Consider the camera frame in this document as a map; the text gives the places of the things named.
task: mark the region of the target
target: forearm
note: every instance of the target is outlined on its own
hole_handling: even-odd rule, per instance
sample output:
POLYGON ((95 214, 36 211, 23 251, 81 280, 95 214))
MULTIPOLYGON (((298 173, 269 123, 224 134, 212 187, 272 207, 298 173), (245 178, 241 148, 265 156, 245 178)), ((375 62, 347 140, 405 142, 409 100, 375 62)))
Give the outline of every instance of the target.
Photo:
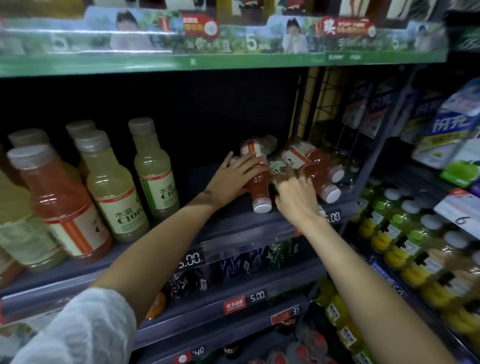
POLYGON ((324 218, 312 219, 302 232, 380 363, 455 363, 423 320, 324 218))
POLYGON ((140 325, 192 240, 214 213, 204 193, 132 244, 93 284, 116 290, 140 325))

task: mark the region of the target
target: red juice bottle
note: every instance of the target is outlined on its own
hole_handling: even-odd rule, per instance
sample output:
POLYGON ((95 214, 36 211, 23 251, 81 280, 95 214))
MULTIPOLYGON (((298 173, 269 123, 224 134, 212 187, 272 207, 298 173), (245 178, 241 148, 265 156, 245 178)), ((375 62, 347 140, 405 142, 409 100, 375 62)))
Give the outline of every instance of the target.
POLYGON ((305 175, 312 179, 313 187, 322 200, 328 204, 338 200, 342 192, 331 184, 320 165, 313 163, 292 147, 280 150, 279 155, 293 169, 305 171, 305 175))
POLYGON ((85 262, 105 256, 112 236, 86 188, 70 178, 51 145, 11 149, 8 158, 30 188, 30 207, 69 255, 85 262))
POLYGON ((321 166, 328 179, 333 183, 340 182, 345 175, 344 167, 335 163, 330 158, 330 154, 327 151, 316 148, 297 136, 291 137, 287 140, 286 147, 289 146, 313 163, 317 163, 321 166))
MULTIPOLYGON (((258 138, 248 139, 240 143, 242 156, 255 152, 257 157, 263 157, 264 161, 255 164, 252 168, 268 167, 265 155, 262 152, 262 142, 258 138)), ((272 200, 268 191, 268 185, 272 182, 272 173, 269 170, 259 173, 245 185, 252 195, 253 210, 257 214, 264 214, 272 209, 272 200)))

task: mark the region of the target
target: yellow juice bottle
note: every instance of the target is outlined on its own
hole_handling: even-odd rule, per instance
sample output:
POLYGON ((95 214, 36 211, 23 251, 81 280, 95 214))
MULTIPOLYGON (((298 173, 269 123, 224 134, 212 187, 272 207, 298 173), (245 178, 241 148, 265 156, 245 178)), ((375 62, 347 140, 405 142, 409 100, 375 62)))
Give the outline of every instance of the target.
POLYGON ((31 271, 60 264, 67 254, 29 205, 30 191, 0 172, 0 246, 31 271))
MULTIPOLYGON (((34 146, 36 144, 50 144, 50 139, 43 129, 23 129, 8 134, 8 139, 14 148, 20 148, 23 146, 34 146)), ((62 167, 67 172, 69 177, 76 181, 82 181, 80 173, 71 164, 62 161, 62 167)))
MULTIPOLYGON (((65 125, 65 129, 67 129, 70 138, 75 139, 81 137, 86 132, 96 130, 96 125, 92 120, 77 120, 65 125)), ((80 161, 78 162, 77 168, 83 180, 86 181, 90 172, 88 171, 87 164, 85 163, 82 154, 80 152, 78 153, 80 154, 80 161)))
POLYGON ((113 236, 119 242, 134 242, 149 229, 132 175, 121 166, 103 130, 75 138, 90 174, 87 188, 100 207, 113 236))
POLYGON ((152 215, 165 220, 180 208, 170 157, 160 148, 151 118, 128 122, 137 148, 134 164, 152 215))

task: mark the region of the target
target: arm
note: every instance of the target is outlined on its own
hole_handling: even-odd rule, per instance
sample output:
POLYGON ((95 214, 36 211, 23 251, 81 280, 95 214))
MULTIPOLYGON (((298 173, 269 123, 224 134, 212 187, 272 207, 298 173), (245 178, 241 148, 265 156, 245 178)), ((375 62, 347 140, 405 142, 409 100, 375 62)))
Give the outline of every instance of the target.
POLYGON ((91 287, 113 289, 132 307, 139 326, 195 235, 219 208, 244 193, 243 186, 267 167, 250 153, 231 167, 230 152, 205 191, 132 244, 91 287))
POLYGON ((305 179, 304 174, 297 179, 293 171, 288 170, 278 191, 278 209, 317 252, 362 337, 380 363, 455 363, 427 324, 318 213, 310 179, 305 179))

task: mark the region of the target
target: hand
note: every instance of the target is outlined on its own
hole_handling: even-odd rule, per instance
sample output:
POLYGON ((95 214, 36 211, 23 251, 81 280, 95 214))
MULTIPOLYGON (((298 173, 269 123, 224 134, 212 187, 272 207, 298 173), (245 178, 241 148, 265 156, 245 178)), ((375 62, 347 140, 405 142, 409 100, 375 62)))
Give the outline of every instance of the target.
POLYGON ((298 230, 312 220, 322 218, 318 212, 318 202, 313 183, 305 177, 303 170, 294 170, 288 167, 286 173, 274 175, 279 196, 275 197, 278 210, 290 224, 298 230))
POLYGON ((245 184, 257 174, 268 170, 268 167, 252 168, 255 164, 265 161, 262 157, 255 158, 255 152, 244 155, 229 166, 232 156, 233 152, 227 155, 203 192, 209 196, 216 209, 247 192, 245 184))

